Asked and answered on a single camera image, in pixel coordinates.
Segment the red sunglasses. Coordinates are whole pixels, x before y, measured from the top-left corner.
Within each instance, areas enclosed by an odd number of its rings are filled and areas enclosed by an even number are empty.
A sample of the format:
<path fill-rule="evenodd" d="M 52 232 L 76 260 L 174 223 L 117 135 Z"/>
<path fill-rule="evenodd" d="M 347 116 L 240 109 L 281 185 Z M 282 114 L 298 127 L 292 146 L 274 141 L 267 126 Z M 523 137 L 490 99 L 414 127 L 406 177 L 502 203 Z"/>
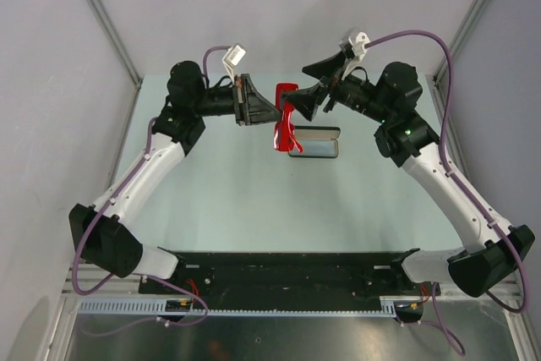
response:
<path fill-rule="evenodd" d="M 295 136 L 295 126 L 292 124 L 292 113 L 295 107 L 285 100 L 285 95 L 298 90 L 294 83 L 279 83 L 276 85 L 275 106 L 281 114 L 274 128 L 273 145 L 274 149 L 280 152 L 291 152 L 297 150 L 303 152 L 303 147 Z"/>

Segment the dark green glasses case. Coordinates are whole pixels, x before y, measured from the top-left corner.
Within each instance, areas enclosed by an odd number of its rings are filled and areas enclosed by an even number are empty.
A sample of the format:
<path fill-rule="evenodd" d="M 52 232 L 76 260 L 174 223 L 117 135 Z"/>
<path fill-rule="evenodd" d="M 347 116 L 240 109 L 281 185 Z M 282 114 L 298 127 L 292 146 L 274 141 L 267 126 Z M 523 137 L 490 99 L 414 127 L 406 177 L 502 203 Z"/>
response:
<path fill-rule="evenodd" d="M 338 139 L 341 129 L 333 126 L 297 126 L 295 136 L 303 147 L 299 152 L 296 147 L 287 154 L 292 158 L 334 159 L 339 155 Z"/>

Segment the light blue cleaning cloth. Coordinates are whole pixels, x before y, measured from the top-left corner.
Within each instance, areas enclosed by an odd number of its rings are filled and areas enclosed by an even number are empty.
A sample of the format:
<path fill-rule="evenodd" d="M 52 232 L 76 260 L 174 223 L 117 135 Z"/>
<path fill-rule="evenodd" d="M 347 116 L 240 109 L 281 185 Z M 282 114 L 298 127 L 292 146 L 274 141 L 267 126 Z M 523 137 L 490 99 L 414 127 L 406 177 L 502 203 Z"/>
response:
<path fill-rule="evenodd" d="M 336 157 L 338 152 L 337 144 L 334 140 L 306 140 L 301 144 L 303 151 L 300 156 L 310 157 Z"/>

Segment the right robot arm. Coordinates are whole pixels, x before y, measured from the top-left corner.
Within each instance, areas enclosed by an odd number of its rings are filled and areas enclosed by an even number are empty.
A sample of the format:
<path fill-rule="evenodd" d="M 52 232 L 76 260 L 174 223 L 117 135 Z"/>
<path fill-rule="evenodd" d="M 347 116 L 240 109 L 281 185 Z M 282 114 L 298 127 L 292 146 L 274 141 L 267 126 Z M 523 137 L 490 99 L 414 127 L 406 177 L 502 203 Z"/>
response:
<path fill-rule="evenodd" d="M 413 178 L 437 204 L 460 238 L 448 251 L 413 249 L 390 273 L 391 287 L 409 294 L 420 282 L 454 283 L 478 298 L 503 281 L 524 260 L 535 240 L 526 225 L 516 227 L 499 214 L 447 156 L 439 135 L 418 113 L 423 93 L 417 70 L 401 62 L 385 66 L 377 83 L 355 76 L 341 53 L 303 68 L 318 79 L 309 88 L 281 96 L 305 119 L 337 104 L 379 124 L 374 139 L 380 154 Z"/>

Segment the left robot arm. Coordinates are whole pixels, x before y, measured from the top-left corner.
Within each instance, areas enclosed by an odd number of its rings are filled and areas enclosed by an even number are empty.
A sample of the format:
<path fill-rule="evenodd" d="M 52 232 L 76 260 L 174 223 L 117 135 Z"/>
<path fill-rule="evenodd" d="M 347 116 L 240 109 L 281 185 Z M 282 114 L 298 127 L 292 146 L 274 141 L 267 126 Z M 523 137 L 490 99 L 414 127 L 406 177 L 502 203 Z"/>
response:
<path fill-rule="evenodd" d="M 121 278 L 157 276 L 161 287 L 177 293 L 186 285 L 186 271 L 178 267 L 175 254 L 134 236 L 130 228 L 135 218 L 164 177 L 195 147 L 205 131 L 206 117 L 232 115 L 236 124 L 250 126 L 276 122 L 281 113 L 255 89 L 249 75 L 238 75 L 229 85 L 209 86 L 193 61 L 172 67 L 167 92 L 134 163 L 92 205 L 75 205 L 68 221 L 77 259 Z"/>

